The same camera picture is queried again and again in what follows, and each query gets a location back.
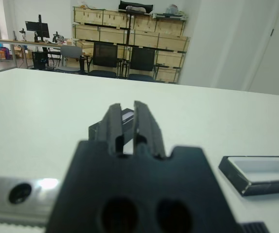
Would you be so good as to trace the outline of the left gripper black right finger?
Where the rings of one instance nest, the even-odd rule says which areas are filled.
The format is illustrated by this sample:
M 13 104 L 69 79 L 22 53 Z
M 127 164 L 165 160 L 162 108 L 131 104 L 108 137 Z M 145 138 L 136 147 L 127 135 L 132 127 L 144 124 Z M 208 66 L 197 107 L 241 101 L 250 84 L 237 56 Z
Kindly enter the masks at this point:
M 133 150 L 144 145 L 148 153 L 156 158 L 166 158 L 161 129 L 147 104 L 134 102 Z

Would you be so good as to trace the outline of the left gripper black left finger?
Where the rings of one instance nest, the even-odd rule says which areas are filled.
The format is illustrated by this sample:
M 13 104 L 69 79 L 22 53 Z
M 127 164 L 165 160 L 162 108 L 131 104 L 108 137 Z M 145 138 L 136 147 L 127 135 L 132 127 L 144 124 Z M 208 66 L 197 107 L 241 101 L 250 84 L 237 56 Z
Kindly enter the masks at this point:
M 110 105 L 99 125 L 99 140 L 105 141 L 110 154 L 123 153 L 122 110 L 119 103 Z

